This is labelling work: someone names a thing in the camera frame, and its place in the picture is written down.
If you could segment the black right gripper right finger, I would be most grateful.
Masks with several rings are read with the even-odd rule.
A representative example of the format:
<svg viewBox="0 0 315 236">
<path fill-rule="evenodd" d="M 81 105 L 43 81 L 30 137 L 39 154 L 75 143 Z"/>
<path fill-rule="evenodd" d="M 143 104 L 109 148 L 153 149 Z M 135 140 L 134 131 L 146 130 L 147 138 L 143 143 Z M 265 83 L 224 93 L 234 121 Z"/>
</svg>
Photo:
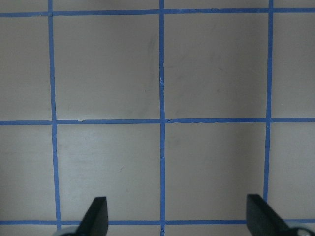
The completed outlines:
<svg viewBox="0 0 315 236">
<path fill-rule="evenodd" d="M 246 223 L 252 236 L 291 236 L 290 227 L 258 194 L 246 198 Z"/>
</svg>

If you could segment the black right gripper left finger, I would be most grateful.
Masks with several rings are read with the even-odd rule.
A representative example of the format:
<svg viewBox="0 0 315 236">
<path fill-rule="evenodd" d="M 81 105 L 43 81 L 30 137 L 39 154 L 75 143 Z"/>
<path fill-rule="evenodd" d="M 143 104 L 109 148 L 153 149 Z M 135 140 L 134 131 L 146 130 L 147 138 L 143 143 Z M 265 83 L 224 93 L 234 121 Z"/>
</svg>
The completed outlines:
<svg viewBox="0 0 315 236">
<path fill-rule="evenodd" d="M 108 232 L 106 197 L 95 197 L 76 230 L 77 236 L 106 236 Z"/>
</svg>

